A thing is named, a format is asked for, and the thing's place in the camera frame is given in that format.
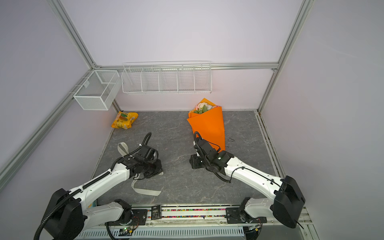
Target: divided wire basket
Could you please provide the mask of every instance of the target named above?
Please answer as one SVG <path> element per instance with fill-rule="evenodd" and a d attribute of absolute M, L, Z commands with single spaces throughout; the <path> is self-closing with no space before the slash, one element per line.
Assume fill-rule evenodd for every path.
<path fill-rule="evenodd" d="M 93 70 L 73 97 L 84 110 L 108 110 L 121 88 L 115 70 Z"/>
<path fill-rule="evenodd" d="M 124 63 L 124 70 L 121 73 L 123 92 L 127 94 L 212 92 L 210 62 L 160 63 L 160 65 Z"/>

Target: green leaf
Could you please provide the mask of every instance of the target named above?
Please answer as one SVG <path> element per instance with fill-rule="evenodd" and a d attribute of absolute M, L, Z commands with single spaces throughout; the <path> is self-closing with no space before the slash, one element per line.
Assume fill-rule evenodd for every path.
<path fill-rule="evenodd" d="M 205 113 L 206 111 L 208 111 L 208 108 L 206 105 L 203 106 L 203 113 Z"/>

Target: gray tabletop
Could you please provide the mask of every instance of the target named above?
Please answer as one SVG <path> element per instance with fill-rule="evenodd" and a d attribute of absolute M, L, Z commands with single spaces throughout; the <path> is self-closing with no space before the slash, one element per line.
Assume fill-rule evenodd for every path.
<path fill-rule="evenodd" d="M 264 198 L 257 190 L 233 179 L 226 183 L 204 168 L 192 169 L 189 164 L 193 148 L 192 128 L 188 112 L 138 112 L 138 119 L 130 129 L 115 129 L 96 170 L 96 175 L 110 168 L 120 157 L 117 145 L 125 142 L 130 150 L 142 142 L 148 132 L 148 145 L 157 149 L 164 170 L 163 175 L 137 181 L 135 188 L 160 190 L 159 196 L 136 193 L 132 178 L 119 183 L 98 198 L 98 204 L 123 199 L 129 204 L 236 204 L 245 197 Z M 253 111 L 224 111 L 226 151 L 245 163 L 269 174 L 274 174 L 264 140 Z"/>

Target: yellow package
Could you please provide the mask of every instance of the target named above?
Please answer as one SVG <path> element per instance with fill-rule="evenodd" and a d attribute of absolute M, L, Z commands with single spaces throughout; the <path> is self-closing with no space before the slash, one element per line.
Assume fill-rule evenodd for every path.
<path fill-rule="evenodd" d="M 132 127 L 132 123 L 137 119 L 137 113 L 119 112 L 111 127 L 128 129 Z"/>

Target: wall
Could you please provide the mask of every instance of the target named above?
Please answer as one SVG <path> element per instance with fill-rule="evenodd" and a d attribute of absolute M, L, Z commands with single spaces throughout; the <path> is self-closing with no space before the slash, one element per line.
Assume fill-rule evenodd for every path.
<path fill-rule="evenodd" d="M 0 167 L 88 70 L 45 0 L 0 7 Z"/>
<path fill-rule="evenodd" d="M 212 93 L 127 95 L 116 100 L 125 111 L 191 110 L 203 98 L 223 109 L 257 109 L 272 76 L 271 69 L 213 70 Z"/>
<path fill-rule="evenodd" d="M 62 0 L 101 66 L 277 62 L 302 0 Z"/>
<path fill-rule="evenodd" d="M 382 239 L 384 2 L 317 0 L 262 116 L 320 239 Z"/>
<path fill-rule="evenodd" d="M 89 181 L 116 116 L 76 101 L 0 193 L 0 239 L 32 239 L 52 194 Z M 43 230 L 41 240 L 52 237 Z"/>

